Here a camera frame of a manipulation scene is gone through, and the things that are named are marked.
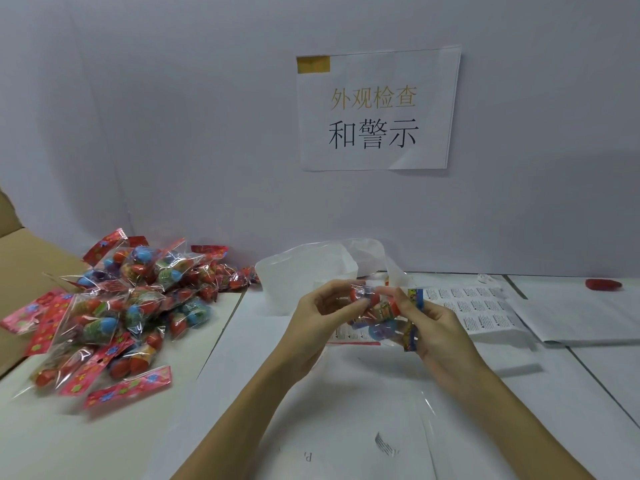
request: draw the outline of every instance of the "cardboard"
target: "cardboard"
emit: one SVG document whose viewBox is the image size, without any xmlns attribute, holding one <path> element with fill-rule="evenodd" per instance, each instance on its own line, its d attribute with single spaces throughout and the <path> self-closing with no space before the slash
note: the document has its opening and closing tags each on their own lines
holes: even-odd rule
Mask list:
<svg viewBox="0 0 640 480">
<path fill-rule="evenodd" d="M 0 319 L 59 286 L 43 272 L 63 276 L 86 268 L 77 257 L 23 228 L 0 191 Z M 29 339 L 29 334 L 0 328 L 0 378 L 22 361 Z"/>
</svg>

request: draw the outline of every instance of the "paper sign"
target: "paper sign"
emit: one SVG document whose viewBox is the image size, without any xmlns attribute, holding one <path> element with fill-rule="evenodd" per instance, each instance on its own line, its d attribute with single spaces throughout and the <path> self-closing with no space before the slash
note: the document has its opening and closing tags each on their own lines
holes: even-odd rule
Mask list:
<svg viewBox="0 0 640 480">
<path fill-rule="evenodd" d="M 446 168 L 460 53 L 332 55 L 299 73 L 302 168 Z"/>
</svg>

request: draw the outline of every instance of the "sheet of warning labels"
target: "sheet of warning labels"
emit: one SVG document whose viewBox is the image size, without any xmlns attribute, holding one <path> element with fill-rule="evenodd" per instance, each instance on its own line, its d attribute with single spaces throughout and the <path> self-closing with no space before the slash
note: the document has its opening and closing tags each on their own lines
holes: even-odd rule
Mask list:
<svg viewBox="0 0 640 480">
<path fill-rule="evenodd" d="M 404 290 L 418 308 L 425 301 L 453 310 L 469 335 L 502 331 L 525 331 L 505 295 L 496 287 L 471 286 L 457 288 L 415 288 Z M 353 329 L 342 325 L 329 343 L 379 343 L 369 334 L 368 327 Z"/>
</svg>

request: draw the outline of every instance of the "white table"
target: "white table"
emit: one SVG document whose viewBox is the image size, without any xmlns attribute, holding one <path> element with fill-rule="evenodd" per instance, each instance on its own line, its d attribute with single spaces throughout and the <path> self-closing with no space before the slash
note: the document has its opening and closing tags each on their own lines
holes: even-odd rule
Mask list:
<svg viewBox="0 0 640 480">
<path fill-rule="evenodd" d="M 421 286 L 477 284 L 476 275 L 421 274 L 418 278 Z M 203 368 L 188 407 L 172 418 L 170 431 L 158 439 L 146 479 L 172 475 L 276 345 L 288 318 L 257 317 L 260 303 L 259 296 L 247 293 Z M 571 352 L 538 346 L 535 355 L 543 371 L 506 378 L 507 385 L 596 478 L 640 478 L 640 429 Z M 450 398 L 425 376 L 409 381 L 425 391 L 437 416 L 437 444 L 429 444 L 431 453 L 436 452 L 436 465 L 446 456 L 458 479 L 515 478 L 491 441 Z M 334 438 L 340 441 L 339 435 Z"/>
<path fill-rule="evenodd" d="M 156 436 L 183 405 L 239 294 L 221 294 L 213 318 L 176 342 L 165 342 L 158 365 L 172 368 L 172 385 L 144 400 L 91 419 L 66 397 L 12 396 L 43 356 L 20 364 L 0 381 L 0 477 L 12 480 L 139 479 Z"/>
<path fill-rule="evenodd" d="M 640 279 L 620 279 L 624 291 L 594 292 L 584 286 L 585 278 L 554 276 L 509 276 L 527 298 L 544 298 L 549 292 L 608 293 L 620 298 L 619 293 L 640 295 Z M 640 307 L 634 310 L 640 320 Z M 570 350 L 596 377 L 604 389 L 631 418 L 640 424 L 640 345 L 571 347 Z"/>
</svg>

